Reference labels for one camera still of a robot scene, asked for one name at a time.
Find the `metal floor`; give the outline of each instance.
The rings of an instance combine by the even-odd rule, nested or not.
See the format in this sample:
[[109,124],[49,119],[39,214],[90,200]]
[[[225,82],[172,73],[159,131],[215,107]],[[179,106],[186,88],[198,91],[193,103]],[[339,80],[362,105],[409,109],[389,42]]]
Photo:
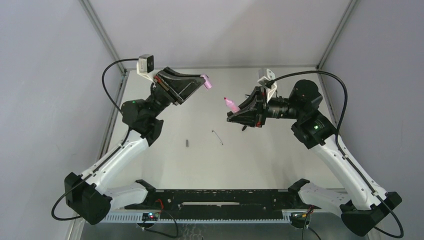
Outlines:
[[[301,240],[302,230],[286,223],[251,224],[179,224],[179,240]],[[331,213],[316,212],[311,215],[310,227],[323,240],[366,240],[351,233],[341,219]],[[152,230],[175,234],[174,224],[158,224]],[[142,231],[135,223],[85,223],[81,240],[167,240],[169,238]],[[318,240],[305,230],[305,240]]]

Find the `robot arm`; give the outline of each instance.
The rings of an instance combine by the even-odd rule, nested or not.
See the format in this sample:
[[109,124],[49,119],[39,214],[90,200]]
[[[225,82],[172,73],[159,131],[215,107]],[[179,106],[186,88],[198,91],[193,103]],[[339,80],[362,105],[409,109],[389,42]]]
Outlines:
[[323,97],[314,82],[299,80],[288,98],[271,99],[267,99],[267,82],[261,85],[256,86],[250,96],[240,104],[240,111],[227,113],[227,122],[261,128],[267,118],[295,119],[296,122],[291,127],[294,136],[324,161],[347,194],[319,187],[306,179],[294,183],[289,188],[290,192],[298,195],[305,204],[317,206],[341,217],[344,224],[359,236],[366,235],[389,214],[379,197],[391,210],[402,202],[397,192],[387,192],[365,172],[340,136],[338,143],[344,154],[339,150],[335,127],[318,111]]
[[201,85],[207,89],[211,87],[204,74],[181,74],[169,67],[152,74],[153,69],[152,55],[139,58],[137,73],[153,83],[150,96],[145,100],[122,104],[122,121],[129,127],[125,137],[80,175],[71,172],[64,180],[66,204],[92,225],[100,222],[111,209],[145,200],[148,190],[141,183],[109,188],[110,183],[159,137],[164,121],[158,120],[157,116],[166,107],[183,104]]

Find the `white table surface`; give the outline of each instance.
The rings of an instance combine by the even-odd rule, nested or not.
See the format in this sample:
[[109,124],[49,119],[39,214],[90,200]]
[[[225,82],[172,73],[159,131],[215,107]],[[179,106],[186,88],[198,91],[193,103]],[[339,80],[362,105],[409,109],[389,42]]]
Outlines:
[[[276,77],[314,70],[312,67],[270,69]],[[258,68],[178,69],[177,72],[205,73],[213,87],[206,90],[201,86],[184,104],[166,108],[158,116],[164,120],[160,137],[126,166],[111,187],[143,179],[157,189],[287,189],[305,178],[324,188],[343,188],[327,166],[293,135],[294,120],[270,118],[262,128],[248,127],[245,131],[242,125],[226,121],[229,109],[224,97],[242,103],[245,94],[258,85]],[[308,74],[278,81],[278,95],[288,98],[300,79],[314,81],[322,93],[318,76]],[[150,84],[131,71],[122,102],[146,99]],[[319,110],[330,118],[325,99]],[[118,116],[111,146],[128,129],[121,120]]]

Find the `white wall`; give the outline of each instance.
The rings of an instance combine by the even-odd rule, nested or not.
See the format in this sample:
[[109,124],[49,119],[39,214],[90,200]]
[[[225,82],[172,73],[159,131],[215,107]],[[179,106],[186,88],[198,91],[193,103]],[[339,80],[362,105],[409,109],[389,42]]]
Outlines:
[[[0,53],[0,239],[64,239],[69,222],[50,210],[65,176],[99,153],[112,59],[75,0],[1,1]],[[120,77],[112,68],[112,93]]]
[[[422,239],[424,193],[424,1],[361,1],[324,69],[349,93],[342,136],[364,169],[403,198],[405,239]],[[343,92],[326,80],[340,113]],[[391,216],[387,231],[399,234]]]
[[91,2],[121,58],[198,68],[316,66],[350,0]]

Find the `pink object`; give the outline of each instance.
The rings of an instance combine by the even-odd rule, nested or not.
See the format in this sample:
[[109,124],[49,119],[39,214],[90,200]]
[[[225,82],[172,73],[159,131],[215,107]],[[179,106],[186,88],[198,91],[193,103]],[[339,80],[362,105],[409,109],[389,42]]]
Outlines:
[[231,109],[231,112],[233,114],[235,114],[238,111],[240,111],[240,107],[237,106],[237,104],[235,104],[233,101],[231,101],[230,99],[228,99],[226,97],[224,97],[224,100],[225,100],[225,105]]
[[212,84],[211,84],[211,82],[209,81],[209,77],[208,77],[208,75],[206,75],[206,74],[202,74],[202,75],[200,75],[200,77],[204,78],[203,86],[204,86],[207,90],[211,89],[211,88],[212,88]]

